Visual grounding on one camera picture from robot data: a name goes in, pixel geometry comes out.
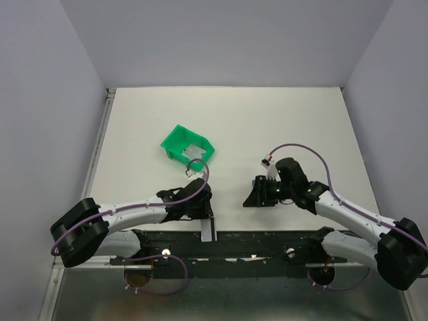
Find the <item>green plastic bin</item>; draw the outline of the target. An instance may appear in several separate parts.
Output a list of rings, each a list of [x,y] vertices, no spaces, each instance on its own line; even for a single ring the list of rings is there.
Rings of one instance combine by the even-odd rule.
[[[203,168],[203,163],[200,161],[190,163],[193,159],[200,158],[207,163],[215,153],[215,147],[207,138],[179,124],[161,142],[160,146],[170,159],[190,165],[190,168],[196,171]]]

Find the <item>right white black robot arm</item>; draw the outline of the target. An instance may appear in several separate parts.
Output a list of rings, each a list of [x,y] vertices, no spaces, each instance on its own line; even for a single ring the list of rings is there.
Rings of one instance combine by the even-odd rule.
[[[307,247],[312,260],[341,257],[362,264],[398,290],[408,290],[427,269],[427,245],[412,220],[397,221],[346,203],[328,185],[309,181],[293,158],[262,163],[267,174],[254,178],[244,207],[274,207],[290,200],[353,233],[346,235],[329,227],[318,230]]]

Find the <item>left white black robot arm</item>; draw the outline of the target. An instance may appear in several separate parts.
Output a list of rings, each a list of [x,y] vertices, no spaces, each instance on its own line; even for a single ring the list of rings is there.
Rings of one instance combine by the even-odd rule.
[[[212,191],[202,178],[185,187],[159,191],[155,196],[120,205],[99,205],[91,197],[82,199],[50,228],[53,256],[67,268],[96,256],[118,255],[132,263],[143,263],[148,247],[141,243],[135,227],[190,220],[210,220]]]

